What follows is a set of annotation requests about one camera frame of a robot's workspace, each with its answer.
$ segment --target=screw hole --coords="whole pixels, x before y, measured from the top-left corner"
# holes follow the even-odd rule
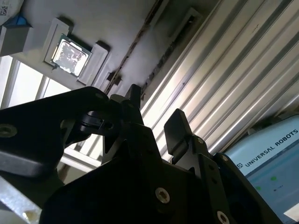
[[[221,220],[223,221],[223,222],[226,222],[227,221],[227,219],[224,217],[224,215],[220,215],[220,218],[221,218]]]
[[[213,182],[214,184],[217,184],[217,181],[216,181],[214,178],[212,178],[212,182]]]
[[[210,168],[211,170],[214,170],[214,167],[213,167],[212,165],[209,165],[209,168]]]
[[[106,122],[104,124],[104,129],[105,130],[111,130],[113,128],[113,124],[111,122]]]

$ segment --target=universal robots logo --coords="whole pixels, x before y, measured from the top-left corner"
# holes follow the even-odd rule
[[[243,167],[243,164],[238,163],[238,164],[237,164],[237,167],[238,167],[239,169],[241,169],[241,168]]]

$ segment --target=glass pane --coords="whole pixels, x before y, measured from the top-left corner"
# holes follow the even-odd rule
[[[80,153],[87,155],[90,153],[92,146],[94,145],[98,135],[92,134],[83,144]]]
[[[99,141],[95,145],[93,151],[90,153],[90,157],[97,160],[99,156],[103,156],[103,136],[100,136]]]
[[[44,97],[51,97],[68,91],[70,91],[69,88],[66,88],[65,86],[51,79]]]
[[[9,106],[35,100],[42,77],[41,73],[21,63]]]
[[[13,58],[11,56],[5,56],[5,57],[1,58],[1,62],[0,62],[0,104],[3,99],[3,94],[4,94],[4,90],[5,90],[5,86],[6,86],[12,59]]]

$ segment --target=label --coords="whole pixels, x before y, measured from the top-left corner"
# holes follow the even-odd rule
[[[262,151],[260,151],[258,154],[253,155],[252,157],[249,157],[248,160],[245,160],[244,162],[236,162],[236,166],[243,172],[244,168],[247,168],[245,172],[243,172],[244,175],[247,175],[249,172],[266,162],[268,159],[276,155],[277,153],[284,150],[288,145],[293,143],[295,141],[295,138],[292,139],[293,136],[298,134],[298,130],[294,129],[293,131],[289,132],[285,136],[283,136],[280,139],[276,139],[273,141],[273,144],[269,145],[267,148],[264,148]]]

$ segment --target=bolt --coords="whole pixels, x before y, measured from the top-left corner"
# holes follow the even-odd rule
[[[198,141],[200,144],[204,144],[204,141],[203,141],[200,137],[197,138],[197,141]]]
[[[224,155],[222,155],[222,159],[223,159],[224,161],[228,161],[228,158],[227,158],[226,156],[224,156]]]
[[[23,217],[29,221],[36,221],[37,220],[37,213],[35,211],[29,210],[22,213]]]
[[[11,138],[18,133],[15,126],[10,124],[0,124],[0,137],[1,138]]]
[[[168,192],[164,189],[164,188],[157,188],[155,191],[156,197],[157,199],[163,203],[163,204],[167,204],[170,201],[170,196],[168,194]]]
[[[217,211],[217,217],[222,224],[229,224],[228,217],[222,211]]]

